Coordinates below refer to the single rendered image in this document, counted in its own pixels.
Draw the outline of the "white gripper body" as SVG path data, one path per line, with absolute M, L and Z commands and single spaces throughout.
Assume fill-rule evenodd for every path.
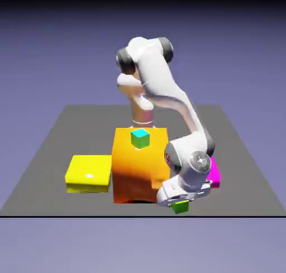
M 191 202 L 196 198 L 208 195 L 211 191 L 211 186 L 211 181 L 205 181 L 199 189 L 190 191 L 186 186 L 183 187 L 181 177 L 176 175 L 163 182 L 157 192 L 156 203 L 160 206 L 170 206 L 183 201 Z

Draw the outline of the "small green cube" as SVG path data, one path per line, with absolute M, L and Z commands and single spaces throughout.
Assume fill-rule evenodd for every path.
M 131 131 L 131 144 L 136 149 L 147 147 L 150 144 L 150 133 L 143 128 Z
M 175 214 L 181 214 L 189 211 L 189 200 L 183 200 L 171 205 L 171 208 Z

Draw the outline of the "large orange box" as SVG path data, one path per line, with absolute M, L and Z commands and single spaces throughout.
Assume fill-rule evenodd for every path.
M 147 128 L 150 144 L 136 149 L 131 143 L 133 128 L 117 128 L 112 146 L 113 201 L 156 203 L 162 183 L 169 179 L 170 169 L 164 159 L 169 143 L 166 128 Z

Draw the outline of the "large magenta box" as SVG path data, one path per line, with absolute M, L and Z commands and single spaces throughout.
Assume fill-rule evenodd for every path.
M 221 174 L 214 157 L 211 157 L 211 169 L 207 176 L 207 181 L 211 182 L 211 188 L 219 188 L 221 183 Z

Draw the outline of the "large yellow box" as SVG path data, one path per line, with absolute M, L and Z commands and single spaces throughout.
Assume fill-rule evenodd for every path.
M 65 174 L 68 193 L 108 193 L 111 155 L 74 155 Z

